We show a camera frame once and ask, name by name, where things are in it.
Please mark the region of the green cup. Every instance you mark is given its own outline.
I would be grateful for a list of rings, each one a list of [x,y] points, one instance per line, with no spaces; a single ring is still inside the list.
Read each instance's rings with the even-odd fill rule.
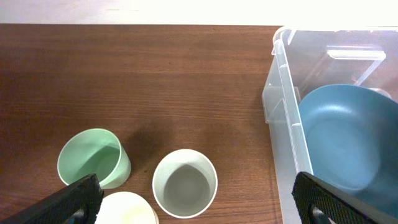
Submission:
[[[102,189],[115,189],[128,180],[131,162],[114,133],[93,128],[76,134],[63,146],[57,172],[65,185],[95,174]]]

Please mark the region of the cream cup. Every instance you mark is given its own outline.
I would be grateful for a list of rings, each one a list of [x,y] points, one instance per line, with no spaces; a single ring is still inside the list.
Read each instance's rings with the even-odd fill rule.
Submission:
[[[95,224],[159,224],[154,209],[140,195],[116,192],[106,196]]]

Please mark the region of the grey cup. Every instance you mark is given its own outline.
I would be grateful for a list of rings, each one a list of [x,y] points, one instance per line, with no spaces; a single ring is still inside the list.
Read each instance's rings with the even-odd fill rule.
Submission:
[[[189,219],[206,211],[216,197],[218,175],[204,154],[179,149],[157,165],[152,191],[159,207],[172,217]]]

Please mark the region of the dark blue bowl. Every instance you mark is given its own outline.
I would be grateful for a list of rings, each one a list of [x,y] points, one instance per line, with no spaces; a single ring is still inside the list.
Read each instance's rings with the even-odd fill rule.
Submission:
[[[298,106],[314,176],[397,217],[397,103],[326,85]]]

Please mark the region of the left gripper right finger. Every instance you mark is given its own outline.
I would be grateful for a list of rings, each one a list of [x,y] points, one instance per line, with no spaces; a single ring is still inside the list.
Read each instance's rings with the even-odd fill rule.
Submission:
[[[299,172],[292,190],[302,223],[397,224],[397,219],[309,174]]]

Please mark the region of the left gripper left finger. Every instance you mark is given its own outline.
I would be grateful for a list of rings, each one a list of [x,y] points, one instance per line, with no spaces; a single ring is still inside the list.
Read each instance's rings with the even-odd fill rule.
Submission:
[[[97,175],[89,174],[1,224],[94,223],[103,197]]]

